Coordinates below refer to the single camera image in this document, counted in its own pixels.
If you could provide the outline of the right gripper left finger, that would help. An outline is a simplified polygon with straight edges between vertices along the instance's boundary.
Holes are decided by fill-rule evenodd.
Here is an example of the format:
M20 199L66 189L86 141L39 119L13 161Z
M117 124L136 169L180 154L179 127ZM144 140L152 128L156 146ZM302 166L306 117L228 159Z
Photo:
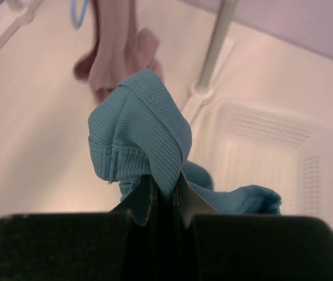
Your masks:
M107 213L12 214L0 219L0 280L154 280L150 176Z

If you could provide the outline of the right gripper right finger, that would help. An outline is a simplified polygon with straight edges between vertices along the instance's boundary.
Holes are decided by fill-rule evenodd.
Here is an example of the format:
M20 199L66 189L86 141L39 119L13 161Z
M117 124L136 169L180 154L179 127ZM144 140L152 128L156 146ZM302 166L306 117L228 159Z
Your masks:
M173 191L173 280L333 280L333 231L315 217L223 215L183 174Z

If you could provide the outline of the teal tank top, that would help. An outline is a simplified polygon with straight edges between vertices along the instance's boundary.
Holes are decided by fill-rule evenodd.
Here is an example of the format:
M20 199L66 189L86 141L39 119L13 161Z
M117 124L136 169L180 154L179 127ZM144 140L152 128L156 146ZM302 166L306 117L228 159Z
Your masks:
M251 185L217 192L210 174L188 161L191 128L161 79L145 69L121 82L93 110L88 143L96 175L117 182L127 197L150 175L170 203L183 173L209 205L224 214L278 214L281 198L273 190Z

